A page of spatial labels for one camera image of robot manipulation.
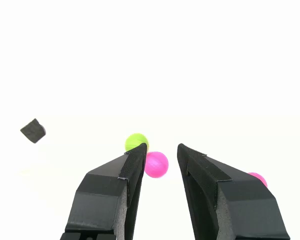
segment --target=green ball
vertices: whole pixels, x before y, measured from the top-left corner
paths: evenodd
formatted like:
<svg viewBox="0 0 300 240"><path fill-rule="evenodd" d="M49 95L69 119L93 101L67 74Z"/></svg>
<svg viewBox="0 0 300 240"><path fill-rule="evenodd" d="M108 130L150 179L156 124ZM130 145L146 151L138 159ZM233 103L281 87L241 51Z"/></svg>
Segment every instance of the green ball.
<svg viewBox="0 0 300 240"><path fill-rule="evenodd" d="M125 150L130 151L131 149L134 149L143 143L145 143L147 146L147 149L149 149L149 143L148 143L147 138L141 133L134 133L126 139Z"/></svg>

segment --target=magenta ball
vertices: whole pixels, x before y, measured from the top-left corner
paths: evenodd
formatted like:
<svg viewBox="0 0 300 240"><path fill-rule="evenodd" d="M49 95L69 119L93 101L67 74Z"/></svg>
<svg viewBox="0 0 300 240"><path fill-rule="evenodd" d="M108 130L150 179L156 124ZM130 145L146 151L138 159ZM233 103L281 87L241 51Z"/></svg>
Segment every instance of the magenta ball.
<svg viewBox="0 0 300 240"><path fill-rule="evenodd" d="M145 160L144 171L152 178L160 178L168 171L169 162L167 157L158 151L148 152Z"/></svg>
<svg viewBox="0 0 300 240"><path fill-rule="evenodd" d="M261 176L260 174L258 174L256 172L249 172L249 174L256 177L257 179L259 179L266 187L268 187L268 184L263 176Z"/></svg>

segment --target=white background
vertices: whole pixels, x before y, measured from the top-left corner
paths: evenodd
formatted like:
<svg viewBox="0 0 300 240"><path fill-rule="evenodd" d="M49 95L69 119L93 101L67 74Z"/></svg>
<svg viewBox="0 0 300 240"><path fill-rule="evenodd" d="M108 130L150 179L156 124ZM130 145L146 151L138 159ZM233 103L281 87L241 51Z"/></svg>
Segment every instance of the white background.
<svg viewBox="0 0 300 240"><path fill-rule="evenodd" d="M170 167L143 178L135 240L194 240L179 143L263 175L299 240L300 1L0 0L0 238L58 240L136 132Z"/></svg>

